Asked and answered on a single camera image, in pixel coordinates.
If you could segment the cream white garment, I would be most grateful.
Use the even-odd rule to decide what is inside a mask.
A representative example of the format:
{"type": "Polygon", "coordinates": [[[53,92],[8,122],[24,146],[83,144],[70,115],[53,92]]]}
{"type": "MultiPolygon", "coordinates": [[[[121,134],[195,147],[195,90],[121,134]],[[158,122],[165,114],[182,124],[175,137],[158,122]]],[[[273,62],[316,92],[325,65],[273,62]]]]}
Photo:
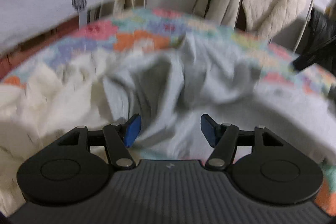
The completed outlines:
{"type": "Polygon", "coordinates": [[[1,213],[11,215],[25,202],[16,179],[25,160],[76,126],[98,129],[116,120],[102,78],[125,59],[96,50],[58,72],[38,64],[24,89],[1,85],[1,213]]]}

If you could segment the grey patterned pillow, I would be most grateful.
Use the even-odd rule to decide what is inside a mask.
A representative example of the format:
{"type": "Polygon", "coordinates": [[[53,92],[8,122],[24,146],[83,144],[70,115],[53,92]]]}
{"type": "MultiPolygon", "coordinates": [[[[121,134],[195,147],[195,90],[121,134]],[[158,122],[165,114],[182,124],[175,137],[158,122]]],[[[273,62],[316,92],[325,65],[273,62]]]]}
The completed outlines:
{"type": "Polygon", "coordinates": [[[1,0],[1,55],[59,24],[114,0],[1,0]]]}

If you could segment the light blue garment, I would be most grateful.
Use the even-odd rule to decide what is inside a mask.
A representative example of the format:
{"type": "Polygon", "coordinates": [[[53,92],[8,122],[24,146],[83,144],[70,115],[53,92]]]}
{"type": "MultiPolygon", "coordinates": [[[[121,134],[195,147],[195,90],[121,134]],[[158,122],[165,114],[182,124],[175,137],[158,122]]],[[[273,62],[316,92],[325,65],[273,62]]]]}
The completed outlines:
{"type": "Polygon", "coordinates": [[[113,119],[142,118],[137,147],[169,159],[211,152],[201,116],[243,130],[265,126],[316,162],[335,163],[335,107],[325,97],[261,80],[236,46],[187,34],[181,46],[109,67],[103,87],[113,119]]]}

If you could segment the colourful floral bed sheet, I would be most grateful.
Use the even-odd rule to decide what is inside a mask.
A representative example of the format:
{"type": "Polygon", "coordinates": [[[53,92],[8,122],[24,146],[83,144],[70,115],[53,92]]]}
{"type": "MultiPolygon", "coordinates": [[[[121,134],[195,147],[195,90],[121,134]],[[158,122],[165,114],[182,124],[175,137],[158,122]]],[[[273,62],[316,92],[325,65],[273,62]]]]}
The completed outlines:
{"type": "MultiPolygon", "coordinates": [[[[260,68],[261,80],[266,83],[295,86],[306,94],[319,95],[330,101],[327,93],[335,85],[335,77],[319,65],[295,73],[290,64],[296,56],[282,46],[268,43],[241,31],[234,31],[226,26],[217,26],[208,20],[160,9],[127,10],[111,18],[89,24],[30,57],[14,69],[1,85],[24,89],[38,64],[45,63],[58,72],[63,65],[67,65],[76,57],[96,50],[122,53],[130,58],[177,49],[187,34],[195,34],[206,40],[220,40],[229,46],[238,47],[246,54],[251,64],[260,68]]],[[[207,142],[206,144],[212,152],[212,148],[207,142]]],[[[173,160],[137,147],[136,144],[131,148],[131,154],[137,160],[173,160]]],[[[317,203],[329,215],[335,215],[335,163],[323,161],[318,164],[323,169],[324,182],[317,203]]]]}

